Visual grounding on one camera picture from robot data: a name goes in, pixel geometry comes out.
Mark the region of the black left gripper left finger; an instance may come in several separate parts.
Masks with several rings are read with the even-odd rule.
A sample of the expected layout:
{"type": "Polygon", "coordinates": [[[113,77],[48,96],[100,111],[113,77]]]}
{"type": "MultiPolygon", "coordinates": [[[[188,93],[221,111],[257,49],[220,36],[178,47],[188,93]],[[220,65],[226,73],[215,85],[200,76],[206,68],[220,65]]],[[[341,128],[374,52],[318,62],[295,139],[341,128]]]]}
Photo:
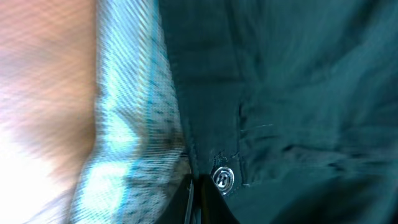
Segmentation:
{"type": "Polygon", "coordinates": [[[187,174],[155,224],[191,224],[193,199],[193,178],[191,174],[187,174]]]}

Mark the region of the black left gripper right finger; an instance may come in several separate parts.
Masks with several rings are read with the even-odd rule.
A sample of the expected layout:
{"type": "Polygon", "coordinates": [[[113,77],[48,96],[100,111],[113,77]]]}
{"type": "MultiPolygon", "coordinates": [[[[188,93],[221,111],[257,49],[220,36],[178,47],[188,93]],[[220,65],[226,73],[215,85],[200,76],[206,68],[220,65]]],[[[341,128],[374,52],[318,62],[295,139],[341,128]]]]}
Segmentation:
{"type": "Polygon", "coordinates": [[[213,179],[209,175],[203,175],[199,178],[198,183],[201,224],[239,224],[213,179]]]}

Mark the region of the black shorts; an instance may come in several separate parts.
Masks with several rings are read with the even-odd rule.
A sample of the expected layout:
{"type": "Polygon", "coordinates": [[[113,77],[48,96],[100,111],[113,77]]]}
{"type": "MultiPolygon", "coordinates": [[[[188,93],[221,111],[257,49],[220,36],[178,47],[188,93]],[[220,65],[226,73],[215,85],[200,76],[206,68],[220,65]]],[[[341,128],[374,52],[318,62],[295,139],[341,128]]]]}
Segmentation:
{"type": "Polygon", "coordinates": [[[98,1],[70,223],[155,223],[191,174],[239,223],[397,222],[397,2],[98,1]]]}

